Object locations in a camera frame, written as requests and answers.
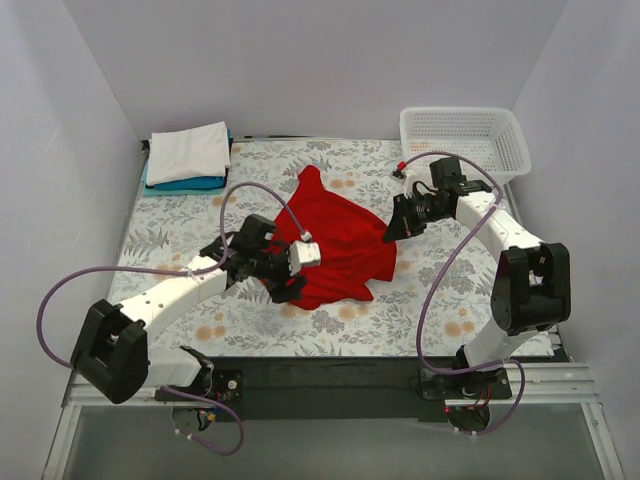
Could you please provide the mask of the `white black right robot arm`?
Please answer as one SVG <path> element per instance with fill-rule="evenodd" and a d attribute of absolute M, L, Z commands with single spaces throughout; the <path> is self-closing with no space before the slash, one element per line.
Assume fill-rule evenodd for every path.
<path fill-rule="evenodd" d="M 432 183 L 424 192 L 418 189 L 422 178 L 407 173 L 408 161 L 398 163 L 393 171 L 393 177 L 403 181 L 404 190 L 393 199 L 383 240 L 392 243 L 417 237 L 428 224 L 448 218 L 468 228 L 429 287 L 425 307 L 472 239 L 479 240 L 495 260 L 492 319 L 462 347 L 460 367 L 423 365 L 435 375 L 453 376 L 454 389 L 471 398 L 488 386 L 487 371 L 501 368 L 530 338 L 569 318 L 570 254 L 565 245 L 541 240 L 501 210 L 504 189 L 482 167 L 476 169 L 481 179 L 469 180 L 461 169 L 465 157 L 444 151 L 431 155 L 435 159 L 429 166 Z"/>

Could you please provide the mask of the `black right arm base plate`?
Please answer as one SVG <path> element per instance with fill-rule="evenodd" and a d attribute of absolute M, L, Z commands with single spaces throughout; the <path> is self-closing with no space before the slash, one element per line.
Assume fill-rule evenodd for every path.
<path fill-rule="evenodd" d="M 420 371 L 418 394 L 425 400 L 471 400 L 480 395 L 507 400 L 512 390 L 504 367 L 462 375 L 444 375 L 427 369 Z"/>

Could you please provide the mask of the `red t shirt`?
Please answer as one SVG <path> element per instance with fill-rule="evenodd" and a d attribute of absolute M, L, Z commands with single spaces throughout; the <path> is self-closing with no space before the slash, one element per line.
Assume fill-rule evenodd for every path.
<path fill-rule="evenodd" d="M 302 271 L 306 285 L 291 303 L 304 310 L 341 300 L 370 302 L 370 280 L 389 282 L 394 277 L 396 245 L 385 243 L 384 222 L 363 207 L 327 190 L 321 173 L 308 166 L 288 201 L 302 227 L 318 243 L 321 263 Z"/>

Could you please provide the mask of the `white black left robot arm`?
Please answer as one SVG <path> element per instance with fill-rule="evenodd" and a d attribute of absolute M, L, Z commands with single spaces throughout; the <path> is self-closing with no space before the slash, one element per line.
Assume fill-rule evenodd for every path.
<path fill-rule="evenodd" d="M 310 233 L 286 243 L 276 224 L 251 215 L 241 228 L 202 248 L 183 274 L 117 304 L 100 300 L 85 317 L 71 357 L 72 369 L 111 403 L 122 404 L 144 387 L 171 388 L 193 400 L 237 400 L 238 370 L 217 370 L 212 358 L 188 346 L 151 347 L 190 310 L 249 278 L 261 281 L 274 303 L 301 296 L 304 269 L 319 265 Z"/>

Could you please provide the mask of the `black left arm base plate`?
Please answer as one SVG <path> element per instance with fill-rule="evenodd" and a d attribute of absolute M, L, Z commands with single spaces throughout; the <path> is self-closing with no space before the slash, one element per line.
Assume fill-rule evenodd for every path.
<path fill-rule="evenodd" d="M 191 385 L 170 389 L 181 393 L 227 403 L 240 401 L 243 396 L 244 373 L 238 369 L 215 369 L 200 372 Z"/>

